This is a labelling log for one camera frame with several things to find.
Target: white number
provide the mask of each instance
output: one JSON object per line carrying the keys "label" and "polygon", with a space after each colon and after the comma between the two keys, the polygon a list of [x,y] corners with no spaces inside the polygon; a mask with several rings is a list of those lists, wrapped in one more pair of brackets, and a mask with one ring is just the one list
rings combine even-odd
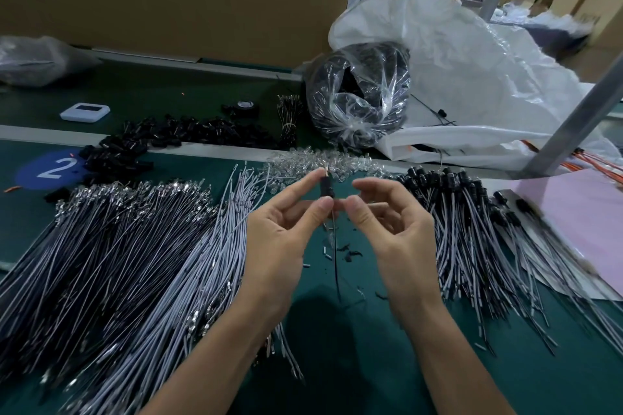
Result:
{"label": "white number", "polygon": [[76,158],[63,158],[56,161],[57,163],[67,163],[64,166],[56,169],[50,169],[49,171],[42,172],[37,177],[44,177],[46,179],[60,179],[60,174],[52,174],[53,172],[62,171],[64,169],[69,169],[71,166],[74,166],[78,162]]}

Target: white device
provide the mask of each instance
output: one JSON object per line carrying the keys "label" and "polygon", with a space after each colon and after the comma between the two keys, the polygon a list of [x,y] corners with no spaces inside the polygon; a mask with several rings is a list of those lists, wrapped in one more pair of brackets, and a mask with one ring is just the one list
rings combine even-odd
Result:
{"label": "white device", "polygon": [[66,111],[61,112],[60,118],[69,122],[85,122],[92,124],[100,120],[108,112],[110,112],[110,107],[107,105],[85,104],[84,102],[80,102],[69,107]]}

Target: forearm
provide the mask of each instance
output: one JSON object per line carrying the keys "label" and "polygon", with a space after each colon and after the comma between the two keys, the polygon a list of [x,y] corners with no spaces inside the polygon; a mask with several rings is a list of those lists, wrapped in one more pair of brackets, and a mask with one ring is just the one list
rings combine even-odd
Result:
{"label": "forearm", "polygon": [[225,414],[272,329],[261,314],[234,301],[140,415]]}
{"label": "forearm", "polygon": [[514,414],[445,306],[406,324],[433,403],[445,414]]}

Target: pink paper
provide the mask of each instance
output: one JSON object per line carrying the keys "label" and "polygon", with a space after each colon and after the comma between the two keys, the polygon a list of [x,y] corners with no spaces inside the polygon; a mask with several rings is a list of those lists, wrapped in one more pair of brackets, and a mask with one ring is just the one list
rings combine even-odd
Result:
{"label": "pink paper", "polygon": [[623,193],[608,178],[586,169],[514,181],[512,189],[537,205],[547,222],[623,295]]}

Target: blue circle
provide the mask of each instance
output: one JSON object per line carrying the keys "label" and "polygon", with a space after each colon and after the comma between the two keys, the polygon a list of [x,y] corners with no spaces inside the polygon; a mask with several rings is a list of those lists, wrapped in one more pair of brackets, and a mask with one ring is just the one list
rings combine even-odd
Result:
{"label": "blue circle", "polygon": [[79,151],[70,148],[44,154],[22,166],[15,174],[15,183],[25,189],[53,190],[80,182],[88,171]]}

